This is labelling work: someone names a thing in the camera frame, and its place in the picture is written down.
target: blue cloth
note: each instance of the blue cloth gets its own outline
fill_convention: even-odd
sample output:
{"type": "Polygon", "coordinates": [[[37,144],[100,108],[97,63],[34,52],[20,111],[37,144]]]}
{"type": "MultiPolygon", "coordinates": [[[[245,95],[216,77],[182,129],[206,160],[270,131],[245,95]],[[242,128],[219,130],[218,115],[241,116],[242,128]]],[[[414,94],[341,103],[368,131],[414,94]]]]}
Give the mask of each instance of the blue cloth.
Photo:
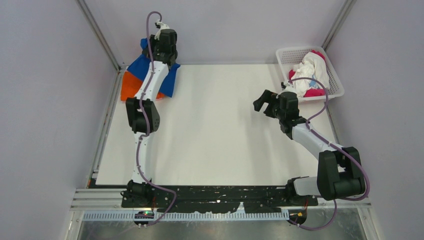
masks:
{"type": "MultiPolygon", "coordinates": [[[[140,47],[142,49],[145,49],[148,47],[147,38],[143,38],[140,41],[140,47]]],[[[131,63],[127,71],[130,72],[132,75],[134,75],[136,78],[144,81],[149,71],[149,65],[150,65],[150,59],[147,58],[145,55],[141,54],[133,63],[131,63]]],[[[175,78],[177,76],[177,69],[179,67],[180,65],[178,63],[175,63],[174,65],[171,66],[171,68],[169,69],[168,75],[163,80],[162,85],[160,86],[160,89],[159,89],[160,93],[163,93],[170,98],[172,98],[174,94],[175,78]]]]}

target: white cloth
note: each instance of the white cloth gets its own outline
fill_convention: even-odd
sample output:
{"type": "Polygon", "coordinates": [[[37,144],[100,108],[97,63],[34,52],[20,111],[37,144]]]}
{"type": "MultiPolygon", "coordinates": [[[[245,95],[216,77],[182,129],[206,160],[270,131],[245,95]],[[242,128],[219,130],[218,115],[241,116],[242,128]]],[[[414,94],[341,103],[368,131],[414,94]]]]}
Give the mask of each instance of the white cloth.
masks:
{"type": "MultiPolygon", "coordinates": [[[[313,52],[308,52],[303,58],[302,62],[293,66],[295,71],[294,76],[291,79],[297,78],[313,78],[321,82],[326,89],[330,89],[329,75],[327,74],[326,61],[313,52]]],[[[285,83],[287,86],[285,92],[293,92],[297,94],[297,97],[303,97],[309,89],[320,89],[320,85],[313,83],[311,80],[300,79],[296,80],[291,84],[285,83]]]]}

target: orange cloth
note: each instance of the orange cloth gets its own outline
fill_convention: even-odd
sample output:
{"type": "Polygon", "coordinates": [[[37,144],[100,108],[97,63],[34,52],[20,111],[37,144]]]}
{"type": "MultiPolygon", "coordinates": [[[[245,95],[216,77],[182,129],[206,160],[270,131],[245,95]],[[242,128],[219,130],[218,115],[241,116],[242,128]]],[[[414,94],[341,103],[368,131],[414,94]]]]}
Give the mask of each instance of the orange cloth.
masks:
{"type": "MultiPolygon", "coordinates": [[[[131,72],[125,71],[122,77],[122,87],[120,89],[120,100],[126,101],[127,98],[134,98],[136,93],[142,87],[143,81],[132,75],[131,72]]],[[[156,99],[161,99],[165,95],[159,92],[156,99]]]]}

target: cable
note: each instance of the cable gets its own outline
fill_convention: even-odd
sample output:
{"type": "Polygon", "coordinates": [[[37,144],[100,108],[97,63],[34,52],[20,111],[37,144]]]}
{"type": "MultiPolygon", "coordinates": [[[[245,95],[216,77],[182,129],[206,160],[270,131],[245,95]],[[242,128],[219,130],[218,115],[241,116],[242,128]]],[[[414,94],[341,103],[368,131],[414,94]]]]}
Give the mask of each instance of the cable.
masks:
{"type": "Polygon", "coordinates": [[[332,217],[331,217],[330,221],[328,221],[323,226],[320,226],[320,227],[310,227],[310,226],[303,226],[303,225],[297,224],[296,223],[296,220],[293,221],[293,220],[290,220],[289,219],[288,221],[291,224],[293,224],[293,225],[297,225],[301,229],[305,229],[305,230],[309,230],[309,231],[318,231],[318,230],[321,230],[321,229],[325,229],[326,227],[330,226],[334,222],[334,219],[336,218],[336,215],[337,215],[337,203],[336,203],[336,200],[334,199],[333,202],[334,202],[334,213],[332,214],[332,217]]]}
{"type": "MultiPolygon", "coordinates": [[[[319,84],[321,86],[322,89],[324,89],[325,91],[325,102],[324,102],[324,107],[318,111],[316,114],[312,115],[310,118],[308,118],[306,120],[306,127],[307,129],[309,129],[309,131],[311,131],[317,138],[319,138],[321,141],[323,141],[324,143],[328,144],[329,146],[333,147],[334,149],[336,149],[337,151],[339,151],[340,153],[342,153],[343,155],[345,155],[350,161],[352,161],[352,163],[354,163],[359,170],[362,172],[363,178],[365,180],[365,192],[363,193],[362,196],[358,197],[358,198],[349,198],[349,197],[345,197],[342,198],[343,200],[348,200],[348,201],[360,201],[365,199],[366,197],[368,197],[368,194],[370,193],[370,179],[368,178],[367,173],[365,172],[364,168],[347,152],[343,151],[343,149],[339,148],[338,146],[330,143],[329,141],[327,141],[323,136],[321,136],[318,132],[316,132],[314,129],[311,129],[311,126],[309,126],[310,121],[315,118],[316,116],[320,115],[322,112],[324,112],[324,110],[327,108],[328,104],[329,104],[329,93],[327,91],[327,89],[325,88],[325,86],[318,80],[310,78],[310,77],[298,77],[295,79],[291,79],[288,82],[291,84],[293,81],[297,81],[297,80],[311,80],[316,82],[317,84],[319,84]]],[[[303,225],[299,225],[296,223],[296,221],[292,221],[292,220],[288,220],[290,223],[297,225],[299,228],[301,229],[305,229],[305,230],[309,230],[309,231],[317,231],[317,230],[321,230],[324,229],[326,227],[328,227],[331,223],[333,223],[334,219],[336,218],[337,215],[337,203],[336,200],[334,199],[334,213],[330,219],[329,222],[327,222],[327,224],[320,226],[320,227],[308,227],[308,226],[303,226],[303,225]]]]}
{"type": "Polygon", "coordinates": [[[137,165],[138,173],[140,174],[140,176],[143,178],[143,180],[146,183],[148,183],[149,185],[151,185],[154,188],[157,188],[157,189],[160,189],[160,190],[163,190],[163,191],[172,193],[173,194],[173,199],[172,199],[171,203],[169,204],[168,208],[165,210],[165,212],[160,217],[158,217],[156,220],[154,220],[153,222],[151,222],[149,224],[146,224],[145,227],[149,227],[149,226],[152,226],[152,225],[157,224],[159,222],[159,220],[161,220],[169,212],[169,210],[174,205],[175,200],[177,199],[177,193],[175,191],[173,191],[171,189],[167,189],[167,188],[161,187],[161,186],[158,186],[158,185],[152,183],[151,181],[149,181],[143,175],[143,172],[142,172],[141,167],[140,167],[140,161],[139,161],[140,145],[142,143],[142,140],[143,140],[144,137],[148,137],[150,135],[150,122],[149,122],[149,118],[148,118],[148,116],[146,114],[146,111],[145,111],[145,109],[143,107],[142,101],[143,101],[143,97],[146,95],[146,89],[149,87],[150,82],[152,81],[153,75],[155,74],[155,63],[154,63],[154,59],[153,59],[152,46],[150,44],[150,35],[149,35],[149,19],[150,19],[150,16],[153,15],[153,14],[158,14],[160,16],[160,21],[162,21],[162,14],[160,12],[158,12],[158,11],[152,11],[152,12],[150,12],[147,15],[147,19],[146,19],[146,35],[147,35],[148,54],[149,54],[150,62],[151,62],[151,74],[150,74],[150,77],[148,78],[147,82],[145,83],[145,86],[143,88],[143,92],[141,93],[141,96],[140,96],[140,109],[141,109],[141,111],[143,113],[143,116],[144,116],[144,119],[146,121],[147,131],[146,131],[145,134],[140,135],[140,137],[138,138],[137,150],[135,151],[135,162],[136,162],[136,165],[137,165]]]}

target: plastic basket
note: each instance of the plastic basket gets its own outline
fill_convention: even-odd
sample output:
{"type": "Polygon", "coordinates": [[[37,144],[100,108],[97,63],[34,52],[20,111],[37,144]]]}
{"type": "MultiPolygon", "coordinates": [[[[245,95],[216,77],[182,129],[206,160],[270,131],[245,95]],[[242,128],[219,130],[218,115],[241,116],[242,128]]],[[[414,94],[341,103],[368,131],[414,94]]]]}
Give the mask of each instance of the plastic basket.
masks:
{"type": "MultiPolygon", "coordinates": [[[[330,89],[328,90],[328,98],[333,99],[340,97],[345,94],[345,89],[340,83],[340,79],[334,70],[333,65],[330,62],[324,49],[320,46],[304,46],[304,47],[286,47],[280,48],[275,52],[278,59],[278,65],[281,69],[282,76],[284,77],[284,84],[289,81],[289,72],[293,68],[293,65],[299,64],[304,56],[312,50],[321,52],[325,56],[325,64],[327,67],[327,73],[329,77],[330,89]]],[[[313,101],[313,100],[326,100],[326,96],[311,96],[311,97],[299,97],[299,102],[313,101]]]]}

